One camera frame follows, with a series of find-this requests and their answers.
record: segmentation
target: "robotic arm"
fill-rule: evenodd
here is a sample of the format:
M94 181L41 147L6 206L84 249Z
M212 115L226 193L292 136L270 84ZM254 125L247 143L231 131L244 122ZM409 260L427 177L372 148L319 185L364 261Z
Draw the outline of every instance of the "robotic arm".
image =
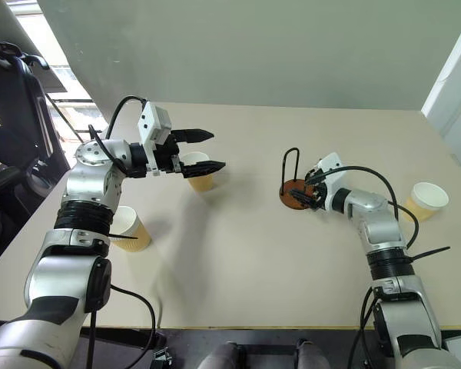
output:
M329 154L306 178L306 184L314 186L313 196L298 190L291 194L314 210L345 214L357 229L378 301L373 309L376 331L386 354L394 356L396 369L461 369L461 363L442 348L435 314L388 201L379 194L345 188L345 171L322 175L341 167L339 156Z
M172 131L167 112L150 102L138 130L140 144L101 140L93 132L95 140L77 149L55 227L46 234L25 283L28 310L0 327L1 369L68 367L87 314L109 299L109 227L126 177L165 171L189 178L225 166L218 161L181 162L178 142L200 142L213 135L200 129Z

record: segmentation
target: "paper cup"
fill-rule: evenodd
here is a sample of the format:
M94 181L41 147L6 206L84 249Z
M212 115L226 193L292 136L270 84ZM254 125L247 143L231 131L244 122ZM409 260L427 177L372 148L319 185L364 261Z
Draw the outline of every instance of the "paper cup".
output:
M418 221L425 221L448 203L449 196L441 187L429 182L420 182L413 186L411 195L405 202L405 208L410 210ZM413 221L407 214L404 217Z
M137 212L129 206L118 206L109 233L136 237L136 240L130 238L110 238L116 246L129 252L141 251L151 242L151 236L140 221Z
M207 154L199 151L188 152L185 155L179 157L179 160L184 163L184 165L194 165L199 161L210 160ZM209 191L214 186L214 179L212 175L202 175L201 177L192 177L187 179L190 182L191 187L196 192L205 192Z

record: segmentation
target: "table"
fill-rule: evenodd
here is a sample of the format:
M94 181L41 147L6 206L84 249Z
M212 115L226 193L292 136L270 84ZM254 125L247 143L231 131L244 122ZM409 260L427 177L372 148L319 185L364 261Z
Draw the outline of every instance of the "table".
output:
M418 111L268 108L164 103L173 128L215 138L181 144L227 166L197 194L180 175L128 179L120 204L136 209L153 241L127 253L112 245L112 282L149 298L162 327L357 326L370 283L353 227L341 214L294 211L278 198L281 161L300 149L299 176L332 151L344 164L384 174L400 202L418 181L446 189L449 205L420 226L412 254L450 245L414 264L443 327L461 327L461 167ZM130 106L113 138L138 141ZM286 179L293 176L290 157ZM374 176L351 172L351 188L387 195ZM23 286L44 233L53 227L65 178L0 258L0 320L25 312ZM400 220L406 236L412 225ZM111 293L99 326L148 327L137 300Z

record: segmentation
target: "white wall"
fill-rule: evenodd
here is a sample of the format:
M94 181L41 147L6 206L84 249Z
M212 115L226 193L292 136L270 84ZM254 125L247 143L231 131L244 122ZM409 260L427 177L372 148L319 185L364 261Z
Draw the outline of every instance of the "white wall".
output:
M429 94L422 113L461 164L461 35Z
M461 0L39 0L110 117L155 101L419 110Z

